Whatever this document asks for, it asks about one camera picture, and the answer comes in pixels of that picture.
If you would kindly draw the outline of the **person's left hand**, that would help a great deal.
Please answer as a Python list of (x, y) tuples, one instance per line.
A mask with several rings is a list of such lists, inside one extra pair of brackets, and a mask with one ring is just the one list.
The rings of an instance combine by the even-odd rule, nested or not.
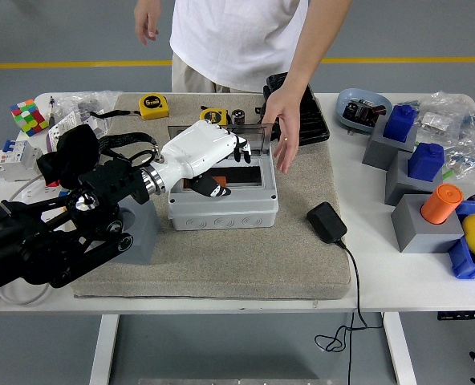
[(288, 173), (299, 148), (300, 104), (303, 91), (284, 83), (266, 101), (266, 112), (262, 122), (272, 124), (278, 120), (281, 135), (274, 150), (277, 169)]

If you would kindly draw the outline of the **person's right hand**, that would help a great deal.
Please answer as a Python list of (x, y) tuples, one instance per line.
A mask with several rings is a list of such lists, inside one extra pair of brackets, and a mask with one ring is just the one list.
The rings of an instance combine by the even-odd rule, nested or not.
[(149, 41), (155, 41), (158, 31), (158, 21), (162, 12), (160, 1), (138, 1), (134, 9), (135, 32), (138, 40), (146, 46)]

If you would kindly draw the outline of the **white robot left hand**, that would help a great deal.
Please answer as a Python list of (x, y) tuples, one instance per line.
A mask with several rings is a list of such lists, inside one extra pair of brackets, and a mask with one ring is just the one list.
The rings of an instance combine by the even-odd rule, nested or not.
[(247, 139), (217, 124), (199, 120), (171, 139), (162, 148), (164, 161), (152, 164), (158, 176), (159, 193), (169, 192), (179, 180), (205, 197), (224, 197), (229, 188), (218, 183), (206, 172), (229, 155), (235, 161), (251, 162), (251, 147)]

